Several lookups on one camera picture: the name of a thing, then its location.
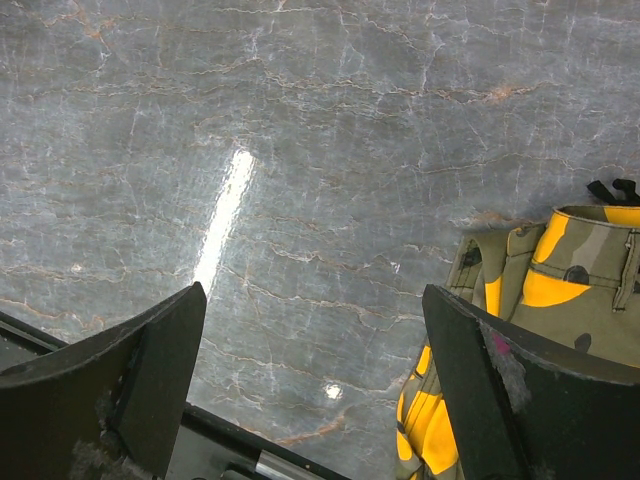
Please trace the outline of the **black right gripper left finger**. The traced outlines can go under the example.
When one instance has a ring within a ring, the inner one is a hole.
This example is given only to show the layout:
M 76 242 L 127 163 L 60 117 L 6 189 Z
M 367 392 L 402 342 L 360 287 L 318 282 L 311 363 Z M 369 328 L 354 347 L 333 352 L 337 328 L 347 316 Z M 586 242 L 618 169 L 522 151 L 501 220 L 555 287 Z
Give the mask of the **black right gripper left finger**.
M 204 327 L 198 282 L 1 372 L 4 479 L 162 479 Z

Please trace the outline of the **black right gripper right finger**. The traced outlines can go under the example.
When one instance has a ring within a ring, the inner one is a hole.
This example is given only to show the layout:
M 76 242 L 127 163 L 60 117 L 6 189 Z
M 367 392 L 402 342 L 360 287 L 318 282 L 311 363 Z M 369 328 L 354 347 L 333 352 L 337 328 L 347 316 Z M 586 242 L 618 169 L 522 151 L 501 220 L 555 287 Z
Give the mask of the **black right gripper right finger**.
M 426 330 L 468 479 L 636 479 L 639 371 L 429 284 Z

